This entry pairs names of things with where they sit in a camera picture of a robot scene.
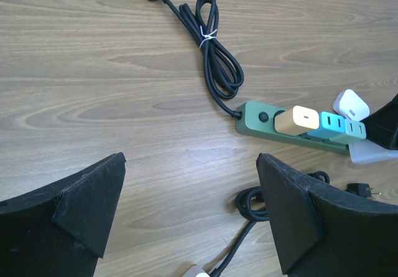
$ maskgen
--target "teal charger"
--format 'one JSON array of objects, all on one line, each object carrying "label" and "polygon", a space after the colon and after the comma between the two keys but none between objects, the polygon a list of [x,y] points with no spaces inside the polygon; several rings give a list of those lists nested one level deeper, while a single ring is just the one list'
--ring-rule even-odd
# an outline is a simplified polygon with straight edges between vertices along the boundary
[{"label": "teal charger", "polygon": [[321,112],[319,113],[319,128],[307,133],[309,137],[330,139],[345,132],[344,118],[340,115]]},{"label": "teal charger", "polygon": [[359,121],[344,120],[345,132],[330,138],[331,142],[351,144],[366,139],[365,125]]}]

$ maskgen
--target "cable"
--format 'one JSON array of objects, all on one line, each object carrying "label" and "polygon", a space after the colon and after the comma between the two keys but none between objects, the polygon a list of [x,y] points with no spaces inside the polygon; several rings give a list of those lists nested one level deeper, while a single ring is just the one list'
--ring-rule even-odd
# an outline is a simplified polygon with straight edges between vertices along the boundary
[{"label": "cable", "polygon": [[[317,171],[317,172],[311,173],[311,174],[309,174],[309,176],[312,176],[312,177],[318,179],[319,181],[326,182],[327,184],[330,184],[329,175],[323,171]],[[220,264],[220,266],[218,268],[215,268],[210,273],[210,277],[221,276],[222,272],[229,265],[229,263],[231,262],[232,258],[235,255],[235,253],[237,252],[239,246],[242,244],[244,238],[246,238],[246,235],[248,235],[248,233],[253,228],[253,226],[255,226],[255,224],[257,222],[265,222],[265,221],[269,220],[268,211],[266,208],[263,208],[261,210],[253,210],[252,209],[251,202],[253,199],[255,199],[256,201],[261,201],[261,202],[264,201],[264,198],[262,196],[261,187],[253,187],[250,189],[243,190],[236,196],[235,206],[238,209],[239,213],[242,215],[242,217],[248,219],[249,222],[247,223],[245,228],[242,230],[242,232],[238,235],[231,250],[228,252],[227,256],[225,257],[223,262]]]},{"label": "cable", "polygon": [[[181,23],[187,28],[203,54],[203,68],[207,89],[214,101],[227,114],[240,120],[242,113],[228,108],[221,100],[230,100],[236,96],[243,84],[244,74],[239,62],[229,53],[216,38],[218,29],[218,6],[216,0],[197,0],[195,15],[188,4],[179,9],[170,0],[162,0]],[[210,4],[207,22],[204,22],[201,9]]]}]

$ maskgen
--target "white plug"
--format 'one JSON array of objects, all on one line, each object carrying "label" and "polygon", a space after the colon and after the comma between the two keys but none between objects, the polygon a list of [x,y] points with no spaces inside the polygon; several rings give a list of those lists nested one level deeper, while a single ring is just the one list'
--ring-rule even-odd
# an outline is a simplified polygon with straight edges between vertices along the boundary
[{"label": "white plug", "polygon": [[350,120],[361,121],[370,115],[369,106],[353,90],[341,92],[333,104],[333,109]]},{"label": "white plug", "polygon": [[195,265],[192,266],[182,277],[210,277],[202,268]]}]

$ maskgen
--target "beige charger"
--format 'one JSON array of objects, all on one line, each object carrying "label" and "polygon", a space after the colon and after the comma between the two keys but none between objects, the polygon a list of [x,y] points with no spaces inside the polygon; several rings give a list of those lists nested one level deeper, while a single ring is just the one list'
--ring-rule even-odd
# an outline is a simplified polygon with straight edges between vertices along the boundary
[{"label": "beige charger", "polygon": [[319,114],[310,108],[294,106],[275,116],[274,123],[278,133],[298,136],[319,128]]}]

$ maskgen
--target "white twist tie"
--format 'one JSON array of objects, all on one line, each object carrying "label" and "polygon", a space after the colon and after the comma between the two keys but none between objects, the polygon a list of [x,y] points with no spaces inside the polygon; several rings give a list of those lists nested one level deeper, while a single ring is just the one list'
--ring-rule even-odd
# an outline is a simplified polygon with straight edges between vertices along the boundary
[{"label": "white twist tie", "polygon": [[201,47],[203,46],[203,44],[210,39],[217,39],[217,36],[213,36],[214,33],[217,32],[217,29],[214,30],[211,34],[204,34],[203,33],[203,28],[202,26],[200,26],[200,32],[201,32],[201,36],[204,37],[204,39],[202,40],[202,42],[200,43],[199,49],[201,49]]}]

